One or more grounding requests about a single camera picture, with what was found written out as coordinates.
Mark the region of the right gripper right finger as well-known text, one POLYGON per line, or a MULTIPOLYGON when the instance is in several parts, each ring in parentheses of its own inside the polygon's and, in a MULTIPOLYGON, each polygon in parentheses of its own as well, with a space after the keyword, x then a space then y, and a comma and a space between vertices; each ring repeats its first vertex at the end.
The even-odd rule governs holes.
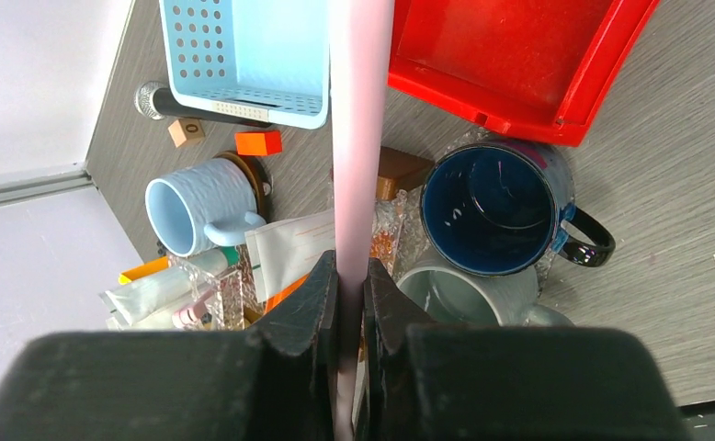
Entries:
POLYGON ((435 322, 377 259, 364 286, 366 440, 686 440, 653 357, 607 328, 435 322))

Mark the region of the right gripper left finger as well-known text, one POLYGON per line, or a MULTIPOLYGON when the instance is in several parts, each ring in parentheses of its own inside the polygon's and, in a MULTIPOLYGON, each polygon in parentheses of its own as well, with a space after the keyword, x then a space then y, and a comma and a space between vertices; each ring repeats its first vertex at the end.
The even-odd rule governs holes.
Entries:
POLYGON ((335 253, 242 331, 60 333, 0 385, 0 440, 330 440, 335 253))

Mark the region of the grey mug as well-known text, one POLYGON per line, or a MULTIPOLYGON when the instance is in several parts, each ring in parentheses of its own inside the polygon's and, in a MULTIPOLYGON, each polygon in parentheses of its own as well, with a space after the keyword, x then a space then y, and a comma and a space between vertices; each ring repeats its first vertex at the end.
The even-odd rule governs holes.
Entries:
POLYGON ((572 326, 565 315, 538 303, 535 269, 483 277, 438 257, 426 257, 398 281, 399 290, 438 322, 476 326, 572 326))

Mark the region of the orange cap toothpaste tube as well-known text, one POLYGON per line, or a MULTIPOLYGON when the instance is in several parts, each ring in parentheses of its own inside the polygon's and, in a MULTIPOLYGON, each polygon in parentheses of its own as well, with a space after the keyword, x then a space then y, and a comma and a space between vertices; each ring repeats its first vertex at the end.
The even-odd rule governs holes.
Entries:
POLYGON ((256 299, 265 302, 308 274, 322 253, 335 248, 331 209, 279 220, 244 234, 256 299))

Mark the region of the teal cap toothpaste tube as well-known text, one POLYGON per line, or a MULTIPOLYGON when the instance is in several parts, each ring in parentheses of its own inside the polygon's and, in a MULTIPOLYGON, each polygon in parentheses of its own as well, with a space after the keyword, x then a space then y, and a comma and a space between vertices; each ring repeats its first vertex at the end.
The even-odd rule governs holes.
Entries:
POLYGON ((99 293, 98 297, 120 327, 137 325, 155 312, 173 305, 176 300, 190 295, 195 277, 191 276, 187 265, 216 277, 238 260, 239 255, 234 247, 211 249, 202 254, 180 258, 161 271, 106 290, 99 293))

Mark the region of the dark blue mug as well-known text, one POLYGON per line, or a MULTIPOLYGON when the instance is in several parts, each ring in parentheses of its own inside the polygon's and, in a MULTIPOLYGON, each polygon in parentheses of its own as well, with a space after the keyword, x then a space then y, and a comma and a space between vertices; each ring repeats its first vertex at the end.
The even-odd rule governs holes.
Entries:
POLYGON ((455 267, 507 276, 547 252, 603 266, 616 241, 575 203, 573 173, 554 147, 496 139, 436 162, 423 185, 420 219, 433 248, 455 267))

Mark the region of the light blue mug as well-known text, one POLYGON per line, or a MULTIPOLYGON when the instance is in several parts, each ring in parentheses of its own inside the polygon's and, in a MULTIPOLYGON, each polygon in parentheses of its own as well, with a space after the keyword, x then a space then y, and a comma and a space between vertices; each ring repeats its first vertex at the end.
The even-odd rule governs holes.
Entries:
POLYGON ((224 158, 153 179, 145 206, 160 242, 180 257, 240 245, 266 224, 245 173, 224 158))

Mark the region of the pink toothbrush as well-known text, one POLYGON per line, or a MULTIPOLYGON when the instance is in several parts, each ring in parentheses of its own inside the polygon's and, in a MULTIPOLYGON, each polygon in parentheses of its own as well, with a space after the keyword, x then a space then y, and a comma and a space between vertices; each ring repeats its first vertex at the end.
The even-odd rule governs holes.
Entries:
POLYGON ((369 267, 393 14, 392 1, 328 4, 340 346, 334 397, 337 440, 354 437, 363 285, 369 267))
POLYGON ((213 328, 213 316, 209 310, 214 294, 206 293, 193 303, 172 314, 172 323, 177 329, 190 331, 210 331, 213 328))

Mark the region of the clear acrylic toothbrush holder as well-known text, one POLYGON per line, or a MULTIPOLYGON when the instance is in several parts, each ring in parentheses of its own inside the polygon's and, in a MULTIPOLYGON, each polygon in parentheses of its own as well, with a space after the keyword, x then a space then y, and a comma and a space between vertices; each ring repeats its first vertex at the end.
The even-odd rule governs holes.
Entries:
MULTIPOLYGON (((209 305, 213 316, 212 331, 242 331, 257 322, 263 315, 266 304, 259 302, 255 294, 255 282, 252 266, 249 261, 247 247, 238 245, 234 247, 239 255, 236 264, 219 276, 208 276, 194 267, 187 265, 191 276, 195 277, 194 288, 190 295, 197 300, 202 295, 212 292, 214 297, 209 305)), ((180 258, 168 256, 170 266, 180 258)))

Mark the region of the pink cap toothpaste tube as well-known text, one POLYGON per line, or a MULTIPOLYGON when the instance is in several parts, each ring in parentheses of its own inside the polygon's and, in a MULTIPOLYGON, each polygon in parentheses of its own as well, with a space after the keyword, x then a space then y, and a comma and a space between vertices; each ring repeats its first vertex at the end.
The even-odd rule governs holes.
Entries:
POLYGON ((133 325, 121 325, 114 317, 106 319, 106 326, 110 331, 212 331, 214 326, 208 311, 201 318, 191 324, 183 324, 175 315, 180 310, 191 306, 193 300, 183 297, 153 312, 145 319, 133 325))

